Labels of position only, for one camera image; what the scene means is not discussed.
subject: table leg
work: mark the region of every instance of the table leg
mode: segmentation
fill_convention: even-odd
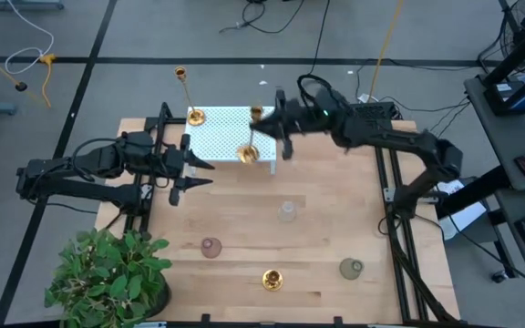
[[[493,194],[498,189],[510,187],[510,179],[501,165],[469,183],[456,193],[448,196],[442,202],[442,210],[446,215],[455,214],[467,206]]]

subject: white cable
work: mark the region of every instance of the white cable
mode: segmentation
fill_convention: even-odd
[[[7,0],[7,3],[11,6],[11,8],[14,10],[14,12],[19,16],[19,18],[21,18],[24,22],[28,23],[29,25],[31,25],[33,28],[39,30],[39,31],[42,31],[44,33],[46,33],[47,35],[50,36],[50,46],[48,46],[48,48],[46,49],[46,51],[42,51],[42,49],[40,48],[37,48],[35,46],[31,46],[31,47],[27,47],[27,48],[24,48],[24,49],[21,49],[17,52],[15,52],[14,54],[10,55],[6,60],[5,60],[5,70],[7,71],[7,73],[9,74],[20,74],[20,73],[24,73],[26,72],[28,69],[30,69],[33,65],[35,65],[37,63],[37,61],[47,55],[47,53],[50,51],[50,49],[52,48],[52,45],[54,45],[54,36],[46,31],[44,28],[40,27],[40,26],[37,26],[36,24],[28,21],[25,17],[23,17],[21,14],[19,14],[19,12],[17,11],[17,9],[15,9],[15,6],[14,4],[11,3],[11,0]],[[19,55],[19,54],[22,54],[22,53],[25,53],[26,51],[31,51],[31,50],[35,50],[39,53],[39,56],[34,60],[34,62],[30,65],[28,65],[27,67],[24,67],[24,69],[21,69],[21,70],[18,70],[16,72],[13,72],[11,69],[9,69],[9,61],[14,58],[15,56]]]

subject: plant pot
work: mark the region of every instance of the plant pot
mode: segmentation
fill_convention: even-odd
[[[162,274],[159,275],[160,279],[163,281],[163,289],[161,290],[160,294],[157,296],[157,303],[149,312],[147,313],[147,317],[150,318],[152,316],[155,316],[170,303],[171,300],[171,288],[168,285],[168,282],[165,281],[165,278]]]

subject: clear glass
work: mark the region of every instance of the clear glass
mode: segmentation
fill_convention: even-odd
[[[292,201],[286,201],[279,208],[279,220],[282,222],[291,222],[297,217],[297,209]]]

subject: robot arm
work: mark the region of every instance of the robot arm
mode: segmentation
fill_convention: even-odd
[[[417,201],[439,182],[458,179],[462,152],[432,133],[406,132],[380,127],[360,118],[345,105],[336,108],[304,108],[296,99],[287,101],[284,91],[277,90],[275,110],[268,117],[252,123],[251,128],[283,142],[283,159],[293,155],[292,134],[322,132],[330,134],[335,145],[344,149],[375,146],[405,151],[419,156],[425,171],[410,185],[396,188],[394,206],[400,215],[413,217]]]
[[[125,170],[131,174],[150,175],[172,179],[170,204],[177,206],[180,191],[212,183],[210,179],[182,177],[188,163],[202,169],[214,169],[198,159],[191,150],[190,136],[181,137],[180,148],[168,145],[165,152],[153,154],[153,139],[148,132],[123,133],[111,145],[91,150],[88,154],[62,159],[32,159],[25,168],[18,169],[15,191],[22,199],[36,200],[51,195],[66,195],[92,200],[111,201],[125,213],[139,214],[142,188],[134,185],[110,187],[98,185],[89,176],[114,179]],[[80,175],[84,181],[66,179]]]

